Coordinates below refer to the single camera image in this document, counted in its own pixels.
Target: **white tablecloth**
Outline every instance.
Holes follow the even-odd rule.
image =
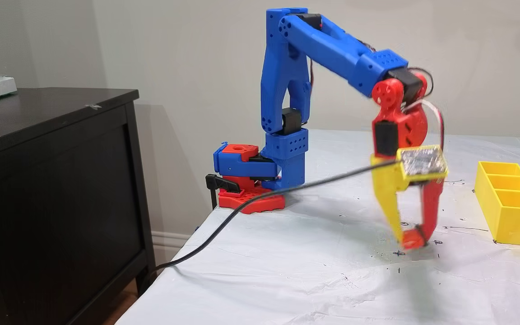
[[[370,132],[311,130],[306,181],[368,165],[371,152]],[[520,325],[520,246],[493,243],[472,192],[477,161],[520,164],[520,138],[447,136],[445,154],[449,182],[427,247],[396,255],[370,174],[356,176],[290,195],[285,210],[239,214],[118,325]],[[419,200],[415,188],[399,195],[410,226]],[[176,258],[230,211],[214,210]]]

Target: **cabinet top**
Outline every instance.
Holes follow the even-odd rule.
[[[138,98],[128,89],[19,88],[0,97],[0,150]]]

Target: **cabinet door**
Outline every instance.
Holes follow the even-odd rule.
[[[124,107],[0,153],[0,277],[14,323],[64,324],[140,251]]]

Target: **yellow compartment box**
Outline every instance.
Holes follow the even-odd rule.
[[[520,166],[479,161],[475,194],[493,239],[520,245]]]

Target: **robotic arm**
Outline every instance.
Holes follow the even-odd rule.
[[[306,8],[269,9],[260,90],[260,123],[266,144],[259,152],[258,146],[224,143],[214,153],[214,169],[223,177],[207,176],[213,202],[218,188],[219,205],[236,208],[256,195],[304,183],[309,132],[302,125],[310,117],[311,94],[307,57],[346,79],[380,106],[373,121],[372,163],[393,159],[400,154],[399,149],[420,146],[425,140],[427,117],[421,105],[402,110],[427,90],[425,77],[411,72],[408,61],[391,50],[374,50]],[[286,90],[290,102],[283,109]],[[445,175],[443,169],[432,178],[408,177],[389,167],[373,173],[378,202],[405,248],[426,244],[434,231]],[[403,232],[396,192],[409,185],[421,187],[423,224]],[[277,196],[256,201],[243,212],[282,209],[284,205],[283,197]]]
[[[397,78],[403,83],[405,102],[411,102],[423,85],[406,69],[408,62],[398,54],[391,50],[374,51],[320,14],[307,13],[306,8],[270,9],[266,12],[261,82],[262,127],[269,134],[281,130],[286,89],[290,107],[300,111],[302,123],[309,119],[307,56],[369,98],[374,85],[386,78]],[[268,120],[274,123],[266,125]]]

